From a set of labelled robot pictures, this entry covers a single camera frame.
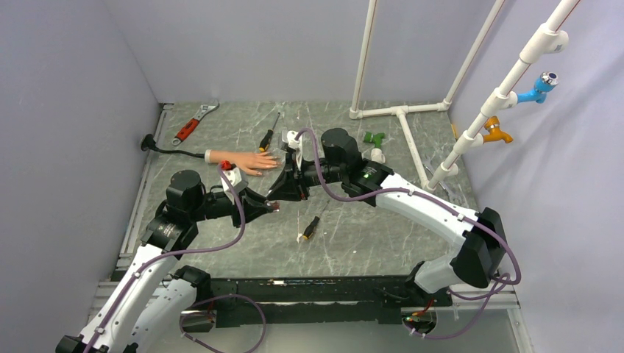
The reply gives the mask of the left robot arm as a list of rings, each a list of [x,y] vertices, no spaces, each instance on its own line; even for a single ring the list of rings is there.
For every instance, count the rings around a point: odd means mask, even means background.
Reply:
[[[120,283],[77,336],[60,339],[56,352],[147,352],[183,310],[210,302],[209,273],[189,265],[175,268],[184,254],[193,253],[189,246],[198,224],[229,217],[243,232],[248,221],[279,210],[278,202],[249,188],[238,168],[219,174],[215,190],[208,190],[196,171],[171,177]]]

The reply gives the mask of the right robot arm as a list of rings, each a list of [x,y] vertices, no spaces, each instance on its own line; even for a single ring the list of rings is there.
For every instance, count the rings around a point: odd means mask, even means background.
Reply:
[[[325,131],[313,141],[313,160],[302,157],[302,135],[310,128],[285,131],[285,165],[270,187],[268,200],[300,202],[320,186],[339,202],[364,202],[402,215],[445,240],[450,250],[415,266],[405,286],[409,302],[423,305],[451,285],[486,288],[508,254],[500,214],[447,202],[404,179],[390,167],[367,159],[345,129]]]

